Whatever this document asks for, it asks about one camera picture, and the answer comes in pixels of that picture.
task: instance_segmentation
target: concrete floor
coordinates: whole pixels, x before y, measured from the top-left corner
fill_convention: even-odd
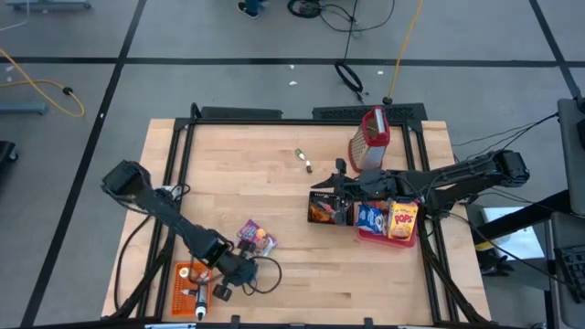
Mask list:
[[[351,8],[350,0],[335,1]],[[539,2],[566,60],[585,60],[585,28],[579,0]],[[94,1],[91,11],[34,13],[30,22],[0,32],[0,48],[18,57],[117,58],[137,0]],[[148,0],[130,58],[340,58],[346,34],[319,19],[291,16],[284,1],[270,1],[258,20],[240,15],[236,1]],[[395,58],[416,2],[397,0],[394,16],[380,29],[351,41],[350,58]],[[360,24],[382,20],[389,1],[360,2]],[[0,26],[23,19],[0,6]],[[554,60],[528,1],[427,1],[405,58]],[[20,80],[0,64],[0,81]],[[0,326],[18,326],[59,222],[73,177],[112,75],[111,64],[24,64],[34,78],[61,81],[85,103],[87,115],[70,118],[56,109],[45,116],[0,116],[0,140],[18,144],[20,159],[0,190]],[[354,66],[379,103],[388,92],[391,66]],[[585,86],[585,69],[571,69]],[[298,84],[290,86],[290,81]],[[60,90],[46,90],[75,111]],[[431,120],[446,121],[453,143],[541,119],[569,90],[558,68],[400,69],[395,102],[424,102]],[[0,89],[2,101],[32,101],[29,87]],[[99,188],[121,159],[138,159],[152,118],[175,118],[189,104],[281,109],[285,118],[310,118],[313,107],[355,104],[332,66],[143,65],[122,69],[104,119],[69,231],[36,324],[97,319],[122,231],[124,211]],[[489,143],[456,148],[460,158]],[[518,140],[532,177],[515,194],[533,200],[566,188],[558,124],[549,121]],[[479,201],[508,206],[497,197]],[[527,326],[544,320],[542,293],[502,279],[485,280],[494,320]],[[511,307],[525,301],[522,307]]]

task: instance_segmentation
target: marker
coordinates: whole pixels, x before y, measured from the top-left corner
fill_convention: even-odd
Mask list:
[[[199,292],[197,293],[197,303],[195,304],[195,315],[199,321],[203,320],[203,317],[207,313],[207,285],[200,284]]]

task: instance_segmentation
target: yellow cable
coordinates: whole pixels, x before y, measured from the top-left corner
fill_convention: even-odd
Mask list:
[[[396,85],[396,79],[399,75],[399,67],[400,67],[400,59],[406,50],[406,46],[409,44],[410,40],[410,32],[414,28],[414,25],[417,23],[417,19],[419,18],[420,8],[422,7],[422,1],[419,0],[417,4],[417,11],[414,13],[412,20],[410,20],[409,29],[406,32],[406,36],[404,37],[404,41],[402,42],[402,47],[400,48],[399,57],[396,59],[396,66],[394,67],[394,77],[392,77],[392,84],[390,85],[390,92],[388,93],[388,98],[392,98],[392,94],[394,93],[394,86]]]
[[[51,104],[53,104],[53,106],[55,106],[59,110],[65,112],[67,115],[72,116],[72,117],[76,117],[76,118],[79,118],[79,117],[82,117],[83,115],[85,115],[85,108],[83,107],[83,103],[81,103],[80,99],[77,96],[75,96],[75,94],[73,94],[73,92],[71,92],[69,94],[69,96],[71,96],[71,98],[73,98],[73,100],[75,100],[75,102],[77,102],[77,104],[80,106],[80,109],[81,109],[80,113],[72,113],[70,111],[65,110],[63,107],[61,107],[55,101],[53,101],[53,99],[51,99],[43,90],[41,90],[35,82],[52,84],[54,86],[61,88],[62,90],[65,88],[63,85],[61,85],[60,83],[53,81],[53,80],[45,80],[45,79],[32,80],[30,77],[28,77],[27,73],[23,69],[21,69],[20,66],[18,66],[18,64],[16,64],[16,62],[2,48],[0,48],[0,53],[2,53],[2,55],[4,55],[4,57],[6,59],[8,59],[8,61],[10,61],[12,63],[12,65],[14,65],[14,67],[26,79],[26,81],[17,81],[17,82],[0,84],[0,88],[18,86],[18,85],[23,85],[23,84],[30,84],[31,86],[33,86],[33,88],[36,91],[38,91],[39,94],[41,94],[41,96],[43,96],[47,101],[49,101]]]

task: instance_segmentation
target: wooden tabletop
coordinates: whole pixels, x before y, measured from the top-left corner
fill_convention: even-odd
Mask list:
[[[174,120],[152,120],[146,136],[141,164],[150,171],[154,186],[162,184],[173,124]],[[431,168],[451,165],[445,122],[424,122],[423,129]],[[196,126],[186,176],[192,189],[184,197],[181,213],[233,240],[253,219],[278,240],[271,256],[283,269],[276,291],[248,297],[234,289],[229,302],[211,301],[205,321],[225,323],[238,314],[244,323],[362,324],[364,317],[372,317],[375,324],[432,324],[419,243],[412,249],[380,246],[359,240],[355,228],[306,221],[310,186],[334,172],[337,157],[346,158],[347,143],[355,132],[356,127],[349,126]],[[420,168],[414,133],[411,140]],[[179,145],[177,161],[183,142]],[[311,160],[312,174],[294,154],[296,148]],[[391,129],[384,167],[407,169],[399,128]],[[350,166],[347,175],[356,176]],[[453,212],[465,215],[461,207]],[[120,246],[143,218],[128,213]],[[144,274],[153,224],[147,224],[126,250],[121,302]],[[442,227],[453,280],[479,314],[490,318],[469,227],[456,218],[444,219]],[[181,239],[175,243],[176,261],[189,261]],[[114,311],[113,274],[104,315]],[[276,270],[262,267],[259,288],[270,287],[276,277]],[[435,279],[441,315],[448,319],[442,284]],[[170,280],[164,320],[195,321],[170,316]],[[158,281],[157,277],[151,286],[147,314],[154,313]]]

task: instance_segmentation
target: orange circuit board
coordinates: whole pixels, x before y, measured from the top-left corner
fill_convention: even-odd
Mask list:
[[[207,272],[207,277],[211,278],[211,271],[200,262],[178,262],[175,265],[175,284],[173,286],[173,307],[171,315],[173,316],[193,316],[195,317],[195,304],[197,297],[194,295],[185,295],[183,290],[197,290],[197,284],[189,280],[189,278],[182,278],[179,272],[181,269],[188,269],[191,266],[191,278],[192,280],[198,278],[203,271]],[[211,302],[211,290],[213,287],[212,283],[207,287],[207,312],[210,310]]]

